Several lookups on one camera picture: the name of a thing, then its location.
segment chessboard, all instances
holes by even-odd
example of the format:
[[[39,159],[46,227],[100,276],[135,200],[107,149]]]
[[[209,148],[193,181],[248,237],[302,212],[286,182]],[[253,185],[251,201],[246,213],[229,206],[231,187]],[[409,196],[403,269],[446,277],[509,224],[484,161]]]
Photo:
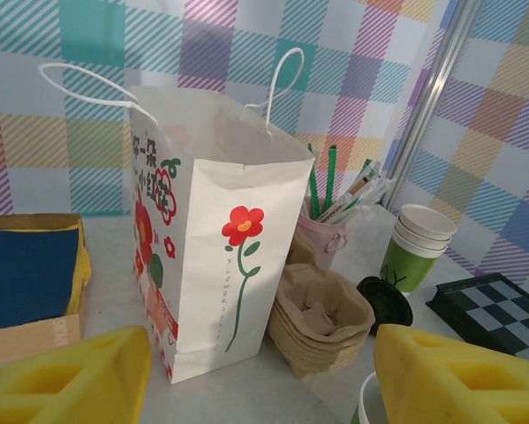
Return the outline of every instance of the chessboard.
[[[466,342],[529,360],[529,293],[505,276],[439,284],[427,305]]]

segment paper cup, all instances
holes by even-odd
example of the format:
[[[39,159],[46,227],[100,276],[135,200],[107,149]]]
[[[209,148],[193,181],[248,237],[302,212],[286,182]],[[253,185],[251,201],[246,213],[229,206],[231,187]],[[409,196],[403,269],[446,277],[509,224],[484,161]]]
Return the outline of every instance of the paper cup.
[[[395,285],[403,294],[419,287],[435,261],[447,250],[426,249],[407,241],[394,228],[380,267],[380,278]]]
[[[351,424],[388,424],[376,373],[369,375],[362,383],[359,396],[359,405],[352,416]]]
[[[402,236],[407,241],[413,243],[414,245],[431,250],[442,250],[449,244],[450,240],[452,239],[452,237],[449,237],[448,240],[435,241],[430,238],[420,236],[416,232],[411,231],[409,228],[403,225],[399,218],[396,222],[396,231],[397,234]]]
[[[457,232],[457,225],[446,215],[421,205],[403,205],[399,214],[402,224],[427,239],[446,241]]]

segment metal pole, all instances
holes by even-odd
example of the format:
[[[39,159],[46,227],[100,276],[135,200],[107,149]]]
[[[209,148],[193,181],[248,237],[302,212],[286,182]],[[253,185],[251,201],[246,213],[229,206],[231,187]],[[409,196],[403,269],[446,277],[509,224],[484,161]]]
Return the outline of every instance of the metal pole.
[[[423,134],[441,98],[445,82],[450,76],[452,66],[470,35],[476,19],[480,15],[484,2],[485,0],[460,0],[453,12],[449,28],[442,39],[425,85],[405,127],[399,148],[389,166],[388,177],[396,177],[397,181],[382,201],[382,205],[387,209],[395,201],[399,187],[404,183],[409,169],[412,167]]]

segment black lid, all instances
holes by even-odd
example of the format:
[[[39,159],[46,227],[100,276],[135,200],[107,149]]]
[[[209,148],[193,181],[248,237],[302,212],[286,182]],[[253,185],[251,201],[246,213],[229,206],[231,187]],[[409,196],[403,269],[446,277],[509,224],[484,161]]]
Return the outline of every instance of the black lid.
[[[357,286],[357,290],[374,310],[376,322],[370,329],[370,334],[375,336],[380,324],[412,325],[412,308],[394,285],[377,276],[367,276]]]

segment stacked paper cups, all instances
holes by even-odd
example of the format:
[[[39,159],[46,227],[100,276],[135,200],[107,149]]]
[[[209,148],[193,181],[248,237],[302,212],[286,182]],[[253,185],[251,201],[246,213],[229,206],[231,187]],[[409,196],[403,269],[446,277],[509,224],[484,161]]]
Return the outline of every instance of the stacked paper cups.
[[[403,294],[419,287],[457,231],[447,216],[420,205],[403,205],[380,269],[380,277]]]

